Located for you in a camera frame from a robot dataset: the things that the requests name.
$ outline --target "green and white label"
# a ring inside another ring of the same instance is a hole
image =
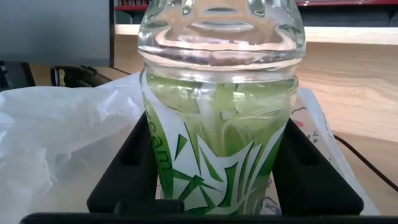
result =
[[[159,100],[162,97],[159,94],[170,92],[163,89],[161,93],[154,93],[164,88],[165,83],[151,83],[148,79],[148,75],[142,75],[142,90],[165,198],[182,200],[187,213],[192,214],[259,213],[289,114],[272,118],[268,121],[272,125],[255,133],[242,134],[231,118],[225,119],[223,111],[217,111],[210,103],[199,102],[199,98],[195,99],[199,113],[193,113],[193,109],[186,109],[186,113],[173,110],[175,107],[170,107],[170,102]],[[219,90],[218,84],[215,85],[213,98],[203,96],[201,99],[214,102]],[[192,96],[192,93],[174,95],[175,101],[184,104],[184,95]]]

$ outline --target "red shelf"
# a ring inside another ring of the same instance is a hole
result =
[[[373,1],[361,1],[361,0],[341,0],[341,1],[300,1],[296,2],[298,6],[342,6],[342,5],[398,5],[396,0],[373,0]],[[148,5],[141,6],[116,6],[116,11],[145,11]]]
[[[332,1],[300,1],[296,2],[298,6],[357,6],[357,5],[398,5],[396,0],[332,0]]]
[[[145,11],[147,10],[148,5],[142,6],[116,6],[114,10],[116,11]]]

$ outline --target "wooden surface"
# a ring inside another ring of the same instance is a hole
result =
[[[138,35],[138,24],[115,25],[119,35]],[[398,45],[395,27],[306,27],[307,42]]]
[[[130,73],[143,68],[136,41],[116,37],[115,67]],[[336,134],[398,183],[398,46],[308,43],[307,49],[297,71],[300,86],[314,91]],[[31,67],[38,85],[50,83],[49,67]],[[125,76],[98,70],[112,79]],[[380,212],[398,215],[398,193],[341,148]]]

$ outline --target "clear plastic bottle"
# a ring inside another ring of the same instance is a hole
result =
[[[164,197],[259,213],[305,54],[294,1],[153,0],[138,49]]]

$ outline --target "black cable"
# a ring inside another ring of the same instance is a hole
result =
[[[131,73],[125,72],[125,71],[123,71],[123,70],[121,70],[121,69],[118,69],[118,68],[115,68],[115,67],[111,67],[111,68],[113,68],[113,69],[115,69],[116,71],[119,71],[119,72],[121,72],[121,73],[124,73],[124,74],[126,74],[126,75],[131,75]]]
[[[393,183],[388,177],[386,177],[379,169],[377,169],[371,162],[369,162],[364,156],[362,156],[352,145],[346,142],[344,139],[335,135],[335,139],[345,145],[355,156],[358,157],[365,165],[367,165],[376,175],[378,175],[386,184],[392,187],[396,192],[398,192],[398,186]]]

